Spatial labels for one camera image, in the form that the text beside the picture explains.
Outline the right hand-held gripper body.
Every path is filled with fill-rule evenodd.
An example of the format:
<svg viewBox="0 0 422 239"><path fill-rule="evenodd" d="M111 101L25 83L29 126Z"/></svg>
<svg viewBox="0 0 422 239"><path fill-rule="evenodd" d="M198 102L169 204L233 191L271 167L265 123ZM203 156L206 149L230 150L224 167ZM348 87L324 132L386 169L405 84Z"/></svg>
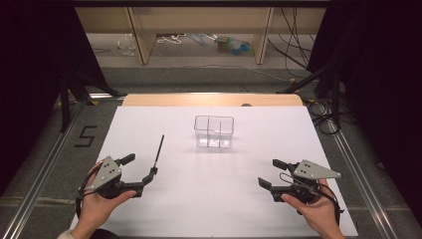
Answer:
<svg viewBox="0 0 422 239"><path fill-rule="evenodd" d="M275 202L283 202L281 196L289 194L302 203L309 203L317 198L318 180L341 178L341 173L323 167L319 164L303 159L301 162L287 163L287 170L293 182L289 186L273 186L271 192Z"/></svg>

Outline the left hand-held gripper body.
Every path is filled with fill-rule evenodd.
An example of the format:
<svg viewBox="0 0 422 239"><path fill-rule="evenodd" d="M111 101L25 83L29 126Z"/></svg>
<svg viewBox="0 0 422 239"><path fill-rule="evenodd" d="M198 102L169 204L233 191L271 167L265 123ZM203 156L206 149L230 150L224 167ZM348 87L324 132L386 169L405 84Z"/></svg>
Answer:
<svg viewBox="0 0 422 239"><path fill-rule="evenodd" d="M113 199L129 191L128 184L121 181L121 165L116 164L116 159L107 156L100 164L94 181L84 187L84 190L97 192L101 197Z"/></svg>

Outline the thin black pen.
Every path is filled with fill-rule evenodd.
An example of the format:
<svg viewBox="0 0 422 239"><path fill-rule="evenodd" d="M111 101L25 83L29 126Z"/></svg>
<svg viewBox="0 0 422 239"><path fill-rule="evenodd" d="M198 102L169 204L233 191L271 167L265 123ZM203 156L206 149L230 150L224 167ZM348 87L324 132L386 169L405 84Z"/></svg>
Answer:
<svg viewBox="0 0 422 239"><path fill-rule="evenodd" d="M157 150L156 157L155 157L155 160L154 160L154 165L153 165L154 168L156 167L157 161L159 160L164 139L165 139L165 134L163 134L161 136L161 139L160 139L160 142L159 142L158 150Z"/></svg>

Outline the clear plastic compartment organizer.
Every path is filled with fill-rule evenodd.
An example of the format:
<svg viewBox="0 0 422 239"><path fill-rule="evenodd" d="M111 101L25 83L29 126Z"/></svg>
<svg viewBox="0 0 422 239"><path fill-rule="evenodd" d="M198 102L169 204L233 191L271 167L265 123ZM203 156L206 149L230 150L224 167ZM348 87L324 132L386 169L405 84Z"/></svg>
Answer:
<svg viewBox="0 0 422 239"><path fill-rule="evenodd" d="M230 148L234 134L234 118L196 116L194 131L199 147Z"/></svg>

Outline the person's left hand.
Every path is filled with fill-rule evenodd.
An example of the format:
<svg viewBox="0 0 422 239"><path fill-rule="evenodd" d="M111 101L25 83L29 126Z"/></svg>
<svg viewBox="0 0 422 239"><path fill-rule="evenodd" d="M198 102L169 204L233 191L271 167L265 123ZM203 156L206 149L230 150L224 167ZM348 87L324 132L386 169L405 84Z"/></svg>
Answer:
<svg viewBox="0 0 422 239"><path fill-rule="evenodd" d="M73 239L91 239L95 231L106 223L112 212L135 194L136 192L131 190L116 198L106 199L97 192L86 190L79 221L70 235Z"/></svg>

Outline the person's right hand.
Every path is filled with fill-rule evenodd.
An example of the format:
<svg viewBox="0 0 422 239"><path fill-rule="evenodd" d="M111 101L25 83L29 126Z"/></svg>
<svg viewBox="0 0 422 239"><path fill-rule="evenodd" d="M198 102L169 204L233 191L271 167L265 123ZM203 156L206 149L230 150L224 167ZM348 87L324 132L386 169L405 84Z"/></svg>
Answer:
<svg viewBox="0 0 422 239"><path fill-rule="evenodd" d="M301 212L311 229L322 239L345 239L336 223L334 204L328 198L322 196L312 204L303 204L289 194L283 194L281 198Z"/></svg>

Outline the white table cover sheet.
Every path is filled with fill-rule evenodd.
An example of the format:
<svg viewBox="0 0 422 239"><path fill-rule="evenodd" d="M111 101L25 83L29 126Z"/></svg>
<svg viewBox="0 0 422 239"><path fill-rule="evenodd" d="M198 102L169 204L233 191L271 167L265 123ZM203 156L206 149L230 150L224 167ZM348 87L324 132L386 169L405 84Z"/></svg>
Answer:
<svg viewBox="0 0 422 239"><path fill-rule="evenodd" d="M234 118L230 148L196 145L196 116ZM119 206L104 228L144 238L305 238L315 236L303 216L275 202L258 178L283 185L273 160L303 159L326 165L304 107L120 107L100 156L134 153L122 169L125 182L140 181L154 165L165 134L157 174L139 198Z"/></svg>

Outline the black metal stand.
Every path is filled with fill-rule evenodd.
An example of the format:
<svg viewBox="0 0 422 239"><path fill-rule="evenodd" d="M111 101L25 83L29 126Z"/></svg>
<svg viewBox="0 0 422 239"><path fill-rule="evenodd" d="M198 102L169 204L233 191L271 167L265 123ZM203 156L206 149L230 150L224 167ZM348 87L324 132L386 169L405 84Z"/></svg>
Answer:
<svg viewBox="0 0 422 239"><path fill-rule="evenodd" d="M326 99L327 97L331 99L331 109L327 117L334 124L334 133L337 133L341 126L339 123L339 73L336 64L326 64L299 83L281 90L281 94L292 94L314 80L318 80L314 95L318 99Z"/></svg>
<svg viewBox="0 0 422 239"><path fill-rule="evenodd" d="M71 123L69 94L72 94L78 102L89 102L92 97L88 93L86 86L94 86L112 97L125 97L125 93L112 89L104 77L93 78L76 70L63 70L60 77L60 85L61 132L64 132Z"/></svg>

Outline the light wooden table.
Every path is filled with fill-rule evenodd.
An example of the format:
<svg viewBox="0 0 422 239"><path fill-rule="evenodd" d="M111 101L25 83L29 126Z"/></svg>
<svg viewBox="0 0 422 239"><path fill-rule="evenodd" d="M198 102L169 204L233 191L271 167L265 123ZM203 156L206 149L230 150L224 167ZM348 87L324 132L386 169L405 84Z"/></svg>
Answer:
<svg viewBox="0 0 422 239"><path fill-rule="evenodd" d="M124 107L301 107L303 102L297 95L283 94L131 94L127 95Z"/></svg>

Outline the black curtain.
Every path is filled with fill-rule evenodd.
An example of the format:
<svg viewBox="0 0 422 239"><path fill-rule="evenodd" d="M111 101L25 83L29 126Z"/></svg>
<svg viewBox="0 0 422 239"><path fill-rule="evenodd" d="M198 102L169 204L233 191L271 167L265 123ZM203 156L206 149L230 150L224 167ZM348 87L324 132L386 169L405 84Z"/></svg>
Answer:
<svg viewBox="0 0 422 239"><path fill-rule="evenodd" d="M344 36L341 80L363 133L422 224L422 0L329 0L309 70Z"/></svg>
<svg viewBox="0 0 422 239"><path fill-rule="evenodd" d="M74 7L0 0L0 195L28 156L63 86L106 84Z"/></svg>

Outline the clear plastic bag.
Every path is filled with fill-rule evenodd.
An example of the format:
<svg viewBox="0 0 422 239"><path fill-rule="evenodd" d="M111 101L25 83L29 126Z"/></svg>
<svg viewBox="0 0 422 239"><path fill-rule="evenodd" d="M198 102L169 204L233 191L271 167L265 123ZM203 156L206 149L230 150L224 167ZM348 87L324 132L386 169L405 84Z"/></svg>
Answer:
<svg viewBox="0 0 422 239"><path fill-rule="evenodd" d="M124 56L136 56L136 47L131 34L125 34L120 40L117 41L117 48Z"/></svg>

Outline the colourful plastic package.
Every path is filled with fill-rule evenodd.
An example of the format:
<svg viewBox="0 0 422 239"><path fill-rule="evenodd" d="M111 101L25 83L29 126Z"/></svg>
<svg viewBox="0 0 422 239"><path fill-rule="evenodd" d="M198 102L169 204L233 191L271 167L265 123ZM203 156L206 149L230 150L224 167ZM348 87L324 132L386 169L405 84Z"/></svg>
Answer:
<svg viewBox="0 0 422 239"><path fill-rule="evenodd" d="M254 55L255 51L249 42L238 40L227 36L218 36L215 40L219 50L230 53L233 56L242 54Z"/></svg>

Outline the light wooden shelf unit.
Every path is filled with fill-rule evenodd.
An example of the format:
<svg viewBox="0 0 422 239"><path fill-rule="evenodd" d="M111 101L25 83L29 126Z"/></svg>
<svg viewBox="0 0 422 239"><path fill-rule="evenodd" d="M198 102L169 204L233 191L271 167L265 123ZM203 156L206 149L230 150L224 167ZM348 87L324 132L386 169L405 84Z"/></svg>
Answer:
<svg viewBox="0 0 422 239"><path fill-rule="evenodd" d="M88 33L134 37L138 58L146 64L158 34L250 34L256 63L264 63L268 37L297 29L318 33L325 10L300 7L78 7Z"/></svg>

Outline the aluminium floor rail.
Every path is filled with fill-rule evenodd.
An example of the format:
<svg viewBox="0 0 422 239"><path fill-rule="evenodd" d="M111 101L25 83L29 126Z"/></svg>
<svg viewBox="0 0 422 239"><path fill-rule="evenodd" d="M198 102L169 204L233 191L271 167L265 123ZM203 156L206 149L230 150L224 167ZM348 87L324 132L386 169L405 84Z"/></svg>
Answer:
<svg viewBox="0 0 422 239"><path fill-rule="evenodd" d="M2 239L19 239L85 105L85 103L76 103L71 110L70 121L58 134L49 154L37 171L37 176L32 181L31 187L22 199L17 200L18 209L2 233Z"/></svg>
<svg viewBox="0 0 422 239"><path fill-rule="evenodd" d="M333 135L333 138L342 154L342 157L350 171L356 186L362 196L362 199L368 209L372 220L374 221L382 239L398 239L395 230L393 229L391 220L387 213L382 208L380 201L375 195L374 190L369 184L363 170L361 169L358 161L352 152L344 134L340 127L333 121L329 120L327 123L329 132Z"/></svg>

